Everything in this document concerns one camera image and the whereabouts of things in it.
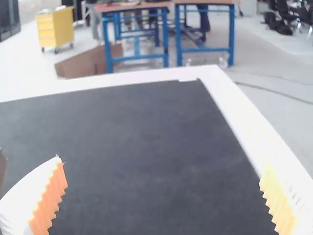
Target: black cable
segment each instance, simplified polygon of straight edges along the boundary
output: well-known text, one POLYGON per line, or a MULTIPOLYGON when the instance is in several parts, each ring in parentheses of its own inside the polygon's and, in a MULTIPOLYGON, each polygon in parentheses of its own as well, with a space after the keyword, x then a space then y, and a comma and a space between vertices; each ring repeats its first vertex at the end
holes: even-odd
POLYGON ((256 75, 256 76, 262 76, 262 77, 270 77, 270 78, 281 79, 281 80, 288 81, 288 82, 295 83, 295 84, 300 84, 303 86, 313 86, 313 83, 299 82, 299 81, 295 81, 295 80, 285 78, 283 76, 277 76, 277 75, 267 75, 267 74, 261 74, 261 73, 256 73, 256 72, 242 72, 242 71, 235 71, 235 70, 226 70, 225 72, 241 73, 241 74, 247 74, 247 75, 256 75))
POLYGON ((286 94, 286 93, 279 92, 279 91, 275 91, 275 90, 272 90, 272 89, 269 89, 269 88, 261 87, 261 86, 258 86, 258 85, 251 85, 251 84, 244 83, 244 82, 234 82, 234 83, 237 84, 238 86, 250 87, 250 88, 254 88, 254 89, 258 89, 258 90, 270 92, 270 93, 273 93, 273 94, 278 94, 278 95, 284 96, 284 97, 286 97, 286 98, 299 101, 299 102, 301 102, 301 103, 313 105, 313 102, 311 102, 311 101, 304 100, 304 99, 300 99, 300 98, 295 97, 295 96, 293 96, 293 95, 286 94))

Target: cardboard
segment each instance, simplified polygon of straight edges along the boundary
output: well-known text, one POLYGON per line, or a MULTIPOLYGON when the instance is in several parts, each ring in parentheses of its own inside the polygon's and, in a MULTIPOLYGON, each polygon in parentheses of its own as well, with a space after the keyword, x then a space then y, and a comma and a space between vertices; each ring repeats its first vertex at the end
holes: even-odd
MULTIPOLYGON (((111 45, 113 57, 123 56, 121 43, 111 45)), ((104 46, 98 46, 81 54, 55 64, 58 77, 71 79, 104 74, 107 72, 107 63, 104 56, 104 46)))

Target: yellow drawer cabinet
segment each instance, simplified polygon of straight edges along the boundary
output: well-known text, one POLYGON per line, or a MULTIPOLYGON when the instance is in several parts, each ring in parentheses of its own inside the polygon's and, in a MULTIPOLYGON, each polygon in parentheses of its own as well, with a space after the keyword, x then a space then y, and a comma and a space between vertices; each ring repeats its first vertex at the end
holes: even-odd
POLYGON ((45 47, 54 47, 54 53, 60 51, 64 44, 70 44, 73 48, 74 26, 73 7, 65 7, 50 13, 38 14, 36 17, 39 43, 42 52, 45 47))

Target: dark trousers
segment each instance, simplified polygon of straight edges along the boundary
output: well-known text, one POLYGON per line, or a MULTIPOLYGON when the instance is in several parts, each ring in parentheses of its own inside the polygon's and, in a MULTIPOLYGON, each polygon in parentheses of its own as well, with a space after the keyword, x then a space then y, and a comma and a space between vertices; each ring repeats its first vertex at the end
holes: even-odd
MULTIPOLYGON (((196 5, 198 10, 204 10, 208 8, 208 4, 197 4, 196 5)), ((209 17, 207 15, 207 12, 199 12, 200 14, 200 29, 202 32, 209 32, 211 27, 210 27, 210 22, 209 22, 209 17)))

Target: black felt surface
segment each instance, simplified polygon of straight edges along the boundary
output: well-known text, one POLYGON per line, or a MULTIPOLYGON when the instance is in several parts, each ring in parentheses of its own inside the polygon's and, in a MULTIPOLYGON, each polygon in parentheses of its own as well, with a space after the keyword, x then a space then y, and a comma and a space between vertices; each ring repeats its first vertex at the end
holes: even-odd
POLYGON ((8 191, 60 154, 51 235, 273 235, 258 177, 200 81, 0 103, 8 191))

